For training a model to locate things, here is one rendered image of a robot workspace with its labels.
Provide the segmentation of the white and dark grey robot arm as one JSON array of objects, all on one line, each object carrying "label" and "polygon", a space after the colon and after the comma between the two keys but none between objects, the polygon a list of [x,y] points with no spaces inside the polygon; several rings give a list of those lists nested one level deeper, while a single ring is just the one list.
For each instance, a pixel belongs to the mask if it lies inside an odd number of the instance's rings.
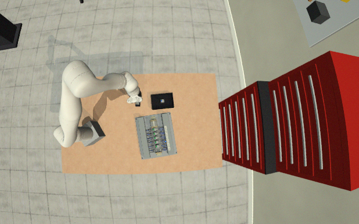
[{"label": "white and dark grey robot arm", "polygon": [[122,88],[131,95],[138,91],[138,81],[128,71],[109,73],[100,80],[83,61],[70,62],[62,74],[60,125],[54,130],[54,137],[63,147],[92,139],[94,133],[90,127],[78,126],[82,115],[81,98]]}]

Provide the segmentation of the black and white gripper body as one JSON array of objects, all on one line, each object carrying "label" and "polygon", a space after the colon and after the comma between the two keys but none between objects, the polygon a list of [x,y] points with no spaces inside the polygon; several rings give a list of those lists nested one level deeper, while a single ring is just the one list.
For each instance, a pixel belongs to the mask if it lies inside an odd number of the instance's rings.
[{"label": "black and white gripper body", "polygon": [[127,103],[137,103],[137,102],[141,102],[141,101],[142,101],[142,95],[140,95],[141,92],[140,92],[139,86],[138,86],[138,91],[137,91],[135,94],[133,94],[133,95],[131,95],[131,94],[129,94],[129,93],[127,93],[127,94],[128,94],[128,96],[130,96],[130,97],[127,99]]}]

